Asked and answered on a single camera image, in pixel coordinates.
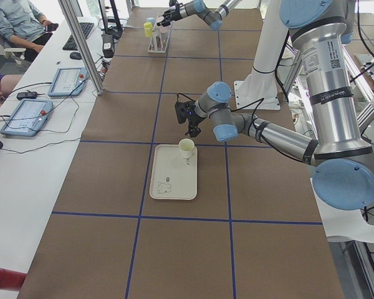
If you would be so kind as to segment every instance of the chair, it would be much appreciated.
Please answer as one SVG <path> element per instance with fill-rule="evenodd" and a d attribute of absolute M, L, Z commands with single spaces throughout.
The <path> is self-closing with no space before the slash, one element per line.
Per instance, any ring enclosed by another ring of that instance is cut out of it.
<path fill-rule="evenodd" d="M 31 65 L 30 62 L 24 60 L 24 53 L 26 51 L 25 48 L 14 47 L 14 45 L 8 42 L 3 36 L 1 36 L 1 34 L 0 34 L 0 44 L 4 48 L 3 56 L 6 59 L 14 59 L 16 64 L 22 65 L 25 67 L 29 67 Z"/>

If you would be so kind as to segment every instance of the yellow cup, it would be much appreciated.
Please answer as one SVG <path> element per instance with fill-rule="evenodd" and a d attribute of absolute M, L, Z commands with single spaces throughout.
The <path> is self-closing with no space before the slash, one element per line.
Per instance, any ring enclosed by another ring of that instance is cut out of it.
<path fill-rule="evenodd" d="M 153 35 L 153 26 L 152 26 L 152 23 L 151 22 L 146 22 L 144 23 L 144 34 L 146 37 L 152 37 Z"/>

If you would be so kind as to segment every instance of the tablet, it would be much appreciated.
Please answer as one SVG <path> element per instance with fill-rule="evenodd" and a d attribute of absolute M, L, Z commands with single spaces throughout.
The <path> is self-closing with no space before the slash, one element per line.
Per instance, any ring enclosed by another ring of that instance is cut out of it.
<path fill-rule="evenodd" d="M 19 102 L 6 124 L 3 135 L 34 136 L 43 127 L 52 110 L 52 101 L 28 98 Z"/>
<path fill-rule="evenodd" d="M 87 78 L 84 67 L 58 69 L 49 90 L 49 97 L 66 97 L 82 92 Z"/>

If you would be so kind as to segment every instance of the white tray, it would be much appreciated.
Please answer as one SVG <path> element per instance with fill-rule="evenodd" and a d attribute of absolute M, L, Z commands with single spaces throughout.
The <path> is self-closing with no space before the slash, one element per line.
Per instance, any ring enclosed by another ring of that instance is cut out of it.
<path fill-rule="evenodd" d="M 178 145 L 158 145 L 152 167 L 150 196 L 155 199 L 192 200 L 197 195 L 198 151 L 184 159 Z"/>

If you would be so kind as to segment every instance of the person's knee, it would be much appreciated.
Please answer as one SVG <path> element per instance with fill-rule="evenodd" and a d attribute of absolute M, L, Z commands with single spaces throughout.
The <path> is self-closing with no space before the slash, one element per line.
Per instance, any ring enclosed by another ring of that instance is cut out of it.
<path fill-rule="evenodd" d="M 0 91 L 3 93 L 4 97 L 8 97 L 8 95 L 14 90 L 14 87 L 18 84 L 21 78 L 21 75 L 5 75 L 1 79 Z"/>

